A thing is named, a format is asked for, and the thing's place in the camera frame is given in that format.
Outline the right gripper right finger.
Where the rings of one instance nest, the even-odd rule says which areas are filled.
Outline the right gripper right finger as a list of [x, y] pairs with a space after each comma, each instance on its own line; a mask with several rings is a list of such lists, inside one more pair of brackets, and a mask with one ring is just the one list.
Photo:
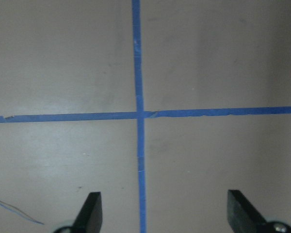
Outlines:
[[234, 233], [268, 233], [265, 218], [239, 190], [227, 192], [227, 221]]

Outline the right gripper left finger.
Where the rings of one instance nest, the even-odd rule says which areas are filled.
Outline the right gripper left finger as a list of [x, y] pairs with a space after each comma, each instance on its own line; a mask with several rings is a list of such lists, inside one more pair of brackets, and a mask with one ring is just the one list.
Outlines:
[[91, 192], [87, 196], [72, 227], [72, 233], [99, 233], [102, 227], [102, 198], [100, 192]]

